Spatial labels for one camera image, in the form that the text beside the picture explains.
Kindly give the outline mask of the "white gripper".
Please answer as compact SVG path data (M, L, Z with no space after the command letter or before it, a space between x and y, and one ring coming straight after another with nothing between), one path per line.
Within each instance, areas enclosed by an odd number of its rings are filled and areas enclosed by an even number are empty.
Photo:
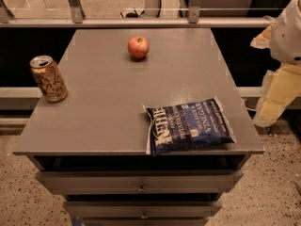
M275 72L267 71L262 80L253 121L259 127L269 127L301 93L301 12L298 4L287 6L276 22L255 37L250 46L270 48L273 59L288 63Z

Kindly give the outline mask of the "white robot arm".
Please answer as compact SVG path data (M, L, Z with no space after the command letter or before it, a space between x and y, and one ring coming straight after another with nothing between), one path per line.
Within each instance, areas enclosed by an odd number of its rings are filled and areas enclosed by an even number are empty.
M301 1L291 0L280 15L250 45L270 50L280 67L262 79L254 124L269 127L301 93Z

